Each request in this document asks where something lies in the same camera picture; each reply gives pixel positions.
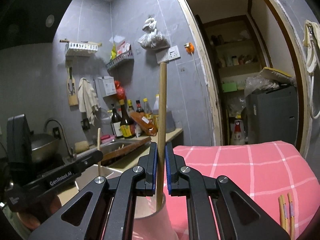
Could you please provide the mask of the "white plastic utensil holder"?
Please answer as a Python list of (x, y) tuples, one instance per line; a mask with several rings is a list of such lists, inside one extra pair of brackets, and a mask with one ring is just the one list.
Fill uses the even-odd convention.
[(161, 208), (156, 207), (156, 196), (137, 197), (132, 239), (178, 239), (169, 219), (165, 194)]

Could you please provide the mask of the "taped chopstick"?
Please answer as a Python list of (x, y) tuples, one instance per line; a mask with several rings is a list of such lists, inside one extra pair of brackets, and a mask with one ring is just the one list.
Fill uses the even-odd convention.
[(279, 213), (280, 213), (280, 225), (286, 232), (288, 232), (287, 210), (286, 210), (286, 204), (285, 204), (285, 199), (283, 194), (281, 194), (278, 197), (278, 203), (279, 203)]
[(289, 201), (289, 235), (291, 240), (295, 240), (295, 207), (293, 203), (293, 197), (290, 192), (287, 193)]

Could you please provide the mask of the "thin wooden chopstick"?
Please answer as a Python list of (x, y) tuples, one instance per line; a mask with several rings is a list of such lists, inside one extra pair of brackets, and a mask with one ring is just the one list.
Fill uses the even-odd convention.
[[(101, 144), (101, 128), (99, 127), (98, 128), (98, 132), (97, 132), (97, 150), (100, 151), (101, 150), (101, 147), (100, 147), (100, 144)], [(101, 176), (101, 161), (98, 162), (98, 176), (100, 177)]]

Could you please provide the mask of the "long bamboo chopstick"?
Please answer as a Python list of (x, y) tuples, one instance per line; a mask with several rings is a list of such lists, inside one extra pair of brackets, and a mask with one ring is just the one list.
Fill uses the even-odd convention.
[(156, 204), (157, 211), (163, 203), (164, 184), (164, 155), (165, 155), (165, 134), (166, 134), (166, 111), (167, 111), (167, 64), (160, 63), (159, 78), (159, 123), (158, 123), (158, 164), (157, 164), (157, 189)]

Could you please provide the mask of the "metal wok pot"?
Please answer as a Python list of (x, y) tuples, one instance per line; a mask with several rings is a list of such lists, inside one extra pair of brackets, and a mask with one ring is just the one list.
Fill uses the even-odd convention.
[(55, 154), (59, 148), (59, 139), (41, 133), (31, 136), (31, 159), (33, 163), (39, 163), (49, 156)]

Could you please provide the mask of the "pink checked tablecloth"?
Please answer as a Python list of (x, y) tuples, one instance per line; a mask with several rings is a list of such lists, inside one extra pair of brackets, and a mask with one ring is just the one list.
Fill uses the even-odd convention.
[(176, 155), (208, 177), (225, 175), (276, 222), (278, 198), (292, 196), (295, 236), (306, 229), (319, 207), (319, 182), (296, 148), (283, 141), (242, 146), (176, 146)]

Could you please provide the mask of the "wooden knife holder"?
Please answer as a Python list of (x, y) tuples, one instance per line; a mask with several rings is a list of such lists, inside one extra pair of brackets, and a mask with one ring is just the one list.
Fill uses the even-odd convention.
[(68, 67), (67, 72), (68, 72), (68, 79), (67, 79), (68, 103), (70, 106), (77, 106), (78, 97), (76, 94), (75, 78), (73, 77), (72, 67)]

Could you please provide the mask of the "hanging white cloth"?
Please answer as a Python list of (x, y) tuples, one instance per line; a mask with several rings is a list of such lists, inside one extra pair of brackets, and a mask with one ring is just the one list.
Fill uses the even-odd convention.
[(96, 113), (100, 109), (98, 96), (91, 83), (84, 77), (80, 79), (78, 88), (79, 110), (85, 113), (90, 125), (95, 125)]

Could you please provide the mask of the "large clear oil jug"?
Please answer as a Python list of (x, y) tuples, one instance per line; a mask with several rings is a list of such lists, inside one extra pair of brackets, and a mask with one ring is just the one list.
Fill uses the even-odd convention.
[(153, 122), (156, 126), (156, 128), (158, 128), (158, 117), (159, 117), (159, 95), (156, 94), (156, 99), (155, 99), (155, 103), (154, 103), (154, 106), (153, 106)]

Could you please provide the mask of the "green box on shelf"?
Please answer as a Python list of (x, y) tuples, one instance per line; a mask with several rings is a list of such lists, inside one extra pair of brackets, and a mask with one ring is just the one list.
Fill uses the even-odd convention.
[(237, 88), (237, 85), (235, 82), (228, 82), (228, 83), (222, 84), (222, 91), (224, 93), (234, 92), (237, 90), (238, 90), (238, 88)]

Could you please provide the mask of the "red plastic bag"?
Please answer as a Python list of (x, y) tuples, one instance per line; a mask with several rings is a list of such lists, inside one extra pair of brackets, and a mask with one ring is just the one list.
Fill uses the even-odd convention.
[(126, 99), (125, 89), (124, 89), (124, 87), (121, 86), (120, 81), (115, 80), (114, 84), (115, 84), (115, 88), (116, 88), (117, 99), (118, 100), (125, 100)]

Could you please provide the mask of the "black range hood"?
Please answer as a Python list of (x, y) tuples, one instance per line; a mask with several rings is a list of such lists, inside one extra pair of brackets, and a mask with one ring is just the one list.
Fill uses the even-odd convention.
[(14, 0), (1, 20), (1, 49), (53, 42), (72, 0)]

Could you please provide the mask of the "white wall rack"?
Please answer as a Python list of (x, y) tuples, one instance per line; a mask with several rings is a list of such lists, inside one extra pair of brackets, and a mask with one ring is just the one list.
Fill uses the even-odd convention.
[(103, 45), (96, 42), (75, 42), (67, 39), (60, 40), (60, 43), (65, 43), (65, 55), (66, 56), (84, 56), (90, 57), (94, 55), (98, 49)]

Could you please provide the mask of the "white wall socket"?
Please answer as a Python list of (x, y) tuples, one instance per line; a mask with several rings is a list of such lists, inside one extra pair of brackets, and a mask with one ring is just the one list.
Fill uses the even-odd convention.
[(167, 55), (168, 55), (169, 61), (180, 58), (180, 52), (179, 52), (178, 46), (170, 47), (168, 49)]

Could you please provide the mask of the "grey wall shelf basket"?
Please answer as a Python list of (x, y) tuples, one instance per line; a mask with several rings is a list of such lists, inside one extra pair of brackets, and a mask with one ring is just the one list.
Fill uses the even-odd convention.
[(127, 61), (134, 60), (134, 55), (132, 50), (128, 50), (125, 53), (120, 54), (115, 59), (111, 60), (106, 64), (107, 71), (117, 68)]

